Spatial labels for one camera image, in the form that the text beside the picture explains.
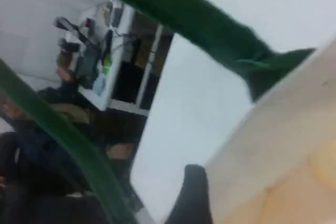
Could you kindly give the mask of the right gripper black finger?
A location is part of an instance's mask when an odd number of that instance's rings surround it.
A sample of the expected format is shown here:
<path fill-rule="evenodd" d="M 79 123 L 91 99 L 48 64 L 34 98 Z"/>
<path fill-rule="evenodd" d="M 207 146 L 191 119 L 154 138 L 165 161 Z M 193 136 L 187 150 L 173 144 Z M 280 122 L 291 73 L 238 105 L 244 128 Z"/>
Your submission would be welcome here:
<path fill-rule="evenodd" d="M 185 166 L 182 188 L 166 223 L 211 224 L 213 222 L 206 170 L 203 166 Z"/>

